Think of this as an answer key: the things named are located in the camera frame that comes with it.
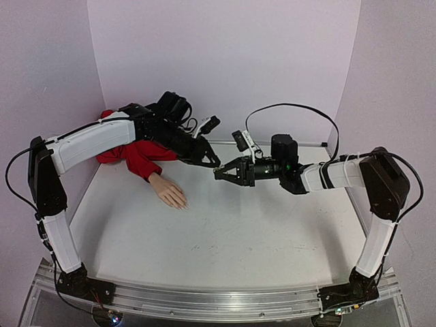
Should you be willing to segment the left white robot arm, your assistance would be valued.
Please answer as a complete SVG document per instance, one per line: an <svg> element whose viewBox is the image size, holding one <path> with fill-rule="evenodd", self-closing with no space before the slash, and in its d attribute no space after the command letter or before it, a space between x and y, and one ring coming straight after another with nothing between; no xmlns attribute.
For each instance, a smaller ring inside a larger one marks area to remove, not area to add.
<svg viewBox="0 0 436 327"><path fill-rule="evenodd" d="M60 293L109 305L115 291L113 283L88 276L67 222L67 195L60 176L96 155L141 140L155 141L186 164L217 168L221 162L205 135L220 120L211 116L189 133L183 124L191 111L184 97L166 91L156 103L128 104L61 136L31 141L28 184L37 208L38 233L61 271L55 281Z"/></svg>

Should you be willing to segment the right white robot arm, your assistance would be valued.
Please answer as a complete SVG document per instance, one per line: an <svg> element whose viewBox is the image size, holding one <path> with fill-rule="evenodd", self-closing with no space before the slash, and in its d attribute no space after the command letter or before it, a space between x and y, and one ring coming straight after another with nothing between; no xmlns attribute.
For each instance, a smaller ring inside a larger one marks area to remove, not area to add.
<svg viewBox="0 0 436 327"><path fill-rule="evenodd" d="M371 224L362 252L347 283L323 287L317 296L322 311L340 313L376 300L378 285L386 258L398 226L404 216L422 200L406 205L411 185L406 166L422 181L416 170L402 157L379 146L369 153L342 155L325 162L302 164L298 143L288 134L275 134L270 141L270 155L260 157L260 148L248 131L233 134L242 156L214 170L218 181L242 187L252 187L256 181L277 179L280 186L295 196L333 189L361 189L365 191L371 214Z"/></svg>

